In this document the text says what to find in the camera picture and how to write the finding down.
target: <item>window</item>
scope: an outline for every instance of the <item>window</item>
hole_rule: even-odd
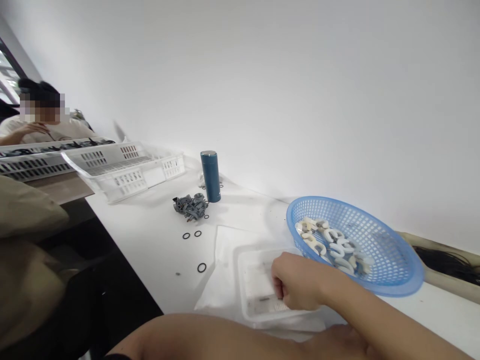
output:
[[[18,106],[20,89],[17,81],[26,77],[19,63],[0,39],[0,99],[14,107]]]

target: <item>hand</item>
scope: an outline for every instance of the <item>hand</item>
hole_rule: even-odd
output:
[[[25,136],[31,133],[49,134],[50,130],[42,123],[29,122],[22,127],[19,127],[14,133]]]
[[[328,305],[337,287],[351,281],[332,266],[284,252],[271,265],[275,294],[293,310],[316,310]]]

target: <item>white sleeve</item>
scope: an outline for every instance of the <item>white sleeve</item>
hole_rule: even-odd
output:
[[[70,119],[78,130],[79,139],[98,138],[99,136],[77,119]]]
[[[0,138],[10,135],[24,124],[18,119],[18,115],[6,118],[0,123]]]

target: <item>white shirt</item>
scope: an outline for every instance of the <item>white shirt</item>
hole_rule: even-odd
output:
[[[6,118],[0,124],[0,138],[10,135],[12,132],[28,124],[20,115]],[[23,137],[20,144],[47,143],[61,140],[74,140],[98,137],[96,133],[83,125],[79,120],[67,118],[56,125],[45,125],[50,130],[50,135],[40,132],[32,132]]]

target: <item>blue thermos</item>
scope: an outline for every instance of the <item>blue thermos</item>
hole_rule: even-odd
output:
[[[205,179],[206,197],[209,202],[220,201],[219,161],[217,152],[213,150],[200,153],[203,178]]]

